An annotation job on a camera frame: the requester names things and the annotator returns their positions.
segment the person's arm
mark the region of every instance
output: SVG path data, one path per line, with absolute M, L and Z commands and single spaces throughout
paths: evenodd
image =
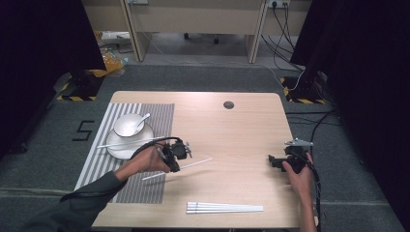
M 296 174 L 287 161 L 283 167 L 289 177 L 290 185 L 299 196 L 301 201 L 301 232 L 316 232 L 316 224 L 313 214 L 313 202 L 311 199 L 311 173 L 309 167 L 305 166 L 299 174 Z
M 69 197 L 56 206 L 32 217 L 20 231 L 88 231 L 97 215 L 121 189 L 130 176 L 144 171 L 169 172 L 169 167 L 162 161 L 160 154 L 149 147 L 116 171 L 110 171 L 99 180 L 74 192 L 109 192 L 100 196 Z

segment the hole in table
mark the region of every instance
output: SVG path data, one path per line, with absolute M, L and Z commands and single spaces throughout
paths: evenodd
M 226 101 L 223 103 L 223 107 L 227 108 L 227 109 L 231 109 L 235 106 L 235 104 L 232 101 Z

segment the wooden table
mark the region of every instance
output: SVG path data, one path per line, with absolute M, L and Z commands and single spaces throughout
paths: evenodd
M 290 228 L 299 201 L 268 155 L 284 158 L 293 139 L 280 98 L 272 93 L 116 92 L 111 102 L 174 103 L 172 135 L 189 142 L 192 159 L 210 161 L 166 174 L 161 204 L 108 204 L 94 226 Z M 224 107 L 233 102 L 232 109 Z M 187 202 L 263 205 L 257 213 L 187 215 Z

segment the black curtain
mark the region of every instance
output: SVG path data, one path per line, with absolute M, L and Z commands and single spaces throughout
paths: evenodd
M 341 4 L 341 24 L 331 18 Z M 328 76 L 354 144 L 410 231 L 410 1 L 313 0 L 293 62 Z M 322 49 L 322 56 L 314 57 Z M 337 171 L 343 171 L 339 164 Z
M 0 31 L 1 158 L 59 77 L 105 65 L 80 0 L 2 1 Z

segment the desk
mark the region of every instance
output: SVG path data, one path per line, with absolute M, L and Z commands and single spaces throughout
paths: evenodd
M 256 60 L 260 35 L 282 34 L 268 9 L 269 0 L 149 0 L 148 5 L 128 0 L 82 2 L 94 30 L 130 32 L 136 61 L 144 60 L 153 32 L 244 35 L 250 63 Z M 299 35 L 310 2 L 292 0 L 287 21 L 291 36 Z M 284 26 L 284 9 L 276 13 Z
M 179 32 L 244 35 L 253 63 L 265 0 L 149 0 L 148 5 L 126 8 L 140 61 L 150 43 L 149 33 Z
M 283 143 L 292 139 L 277 94 L 120 91 L 111 99 L 111 103 L 138 102 L 173 103 L 172 135 L 190 143 L 191 160 L 213 159 L 166 174 L 161 204 L 109 203 L 94 226 L 299 226 L 299 201 L 285 183 L 287 175 L 268 162 L 269 154 L 284 158 Z M 234 107 L 224 108 L 225 102 Z M 264 211 L 187 215 L 188 201 L 263 205 Z

